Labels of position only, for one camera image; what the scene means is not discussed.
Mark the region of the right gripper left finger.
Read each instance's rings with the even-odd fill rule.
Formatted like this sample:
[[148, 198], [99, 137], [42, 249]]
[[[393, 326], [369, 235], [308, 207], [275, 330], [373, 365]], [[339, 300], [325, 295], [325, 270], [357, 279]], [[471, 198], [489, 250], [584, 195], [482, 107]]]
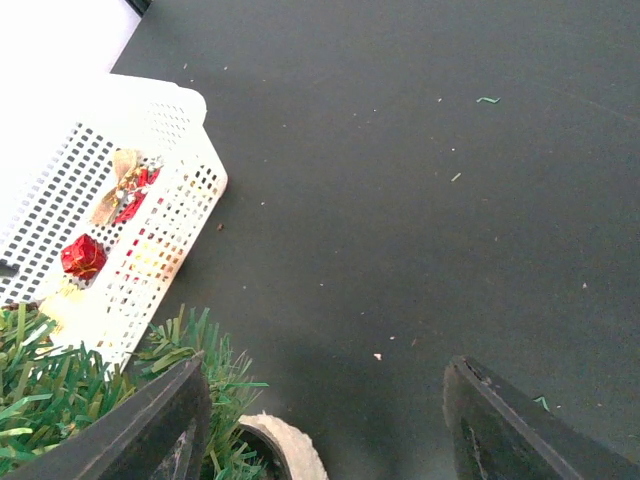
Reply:
[[8, 479], [198, 479], [211, 401], [203, 354], [145, 385]]

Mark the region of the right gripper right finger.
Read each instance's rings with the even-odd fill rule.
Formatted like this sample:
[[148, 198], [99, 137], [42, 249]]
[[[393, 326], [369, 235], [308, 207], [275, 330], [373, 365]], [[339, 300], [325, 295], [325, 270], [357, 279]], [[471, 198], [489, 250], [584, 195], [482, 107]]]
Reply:
[[573, 430], [473, 358], [453, 358], [443, 386], [459, 479], [639, 477], [637, 463]]

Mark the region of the small green christmas tree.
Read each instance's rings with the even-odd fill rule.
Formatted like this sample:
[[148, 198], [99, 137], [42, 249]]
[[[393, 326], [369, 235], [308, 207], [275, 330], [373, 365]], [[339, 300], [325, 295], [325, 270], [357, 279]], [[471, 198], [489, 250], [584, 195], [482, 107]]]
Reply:
[[181, 360], [202, 353], [212, 402], [203, 479], [263, 479], [266, 468], [239, 419], [260, 383], [251, 361], [235, 354], [209, 312], [182, 309], [152, 326], [134, 357], [132, 375], [87, 346], [55, 347], [55, 323], [33, 304], [1, 310], [1, 473], [8, 473], [79, 434]]

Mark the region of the white plastic perforated basket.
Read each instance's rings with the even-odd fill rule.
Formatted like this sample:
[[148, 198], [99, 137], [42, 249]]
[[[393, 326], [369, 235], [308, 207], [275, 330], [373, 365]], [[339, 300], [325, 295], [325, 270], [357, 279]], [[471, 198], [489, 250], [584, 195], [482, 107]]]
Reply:
[[40, 302], [55, 347], [128, 363], [227, 187], [206, 113], [117, 74], [2, 97], [1, 300]]

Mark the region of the red star ornament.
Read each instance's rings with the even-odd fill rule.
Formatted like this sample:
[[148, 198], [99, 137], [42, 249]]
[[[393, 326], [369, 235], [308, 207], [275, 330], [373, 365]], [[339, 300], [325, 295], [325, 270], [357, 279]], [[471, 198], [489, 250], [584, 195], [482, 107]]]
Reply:
[[134, 170], [124, 187], [116, 191], [116, 199], [119, 203], [113, 224], [127, 222], [135, 216], [160, 171], [160, 168], [149, 169], [148, 167], [138, 167]]

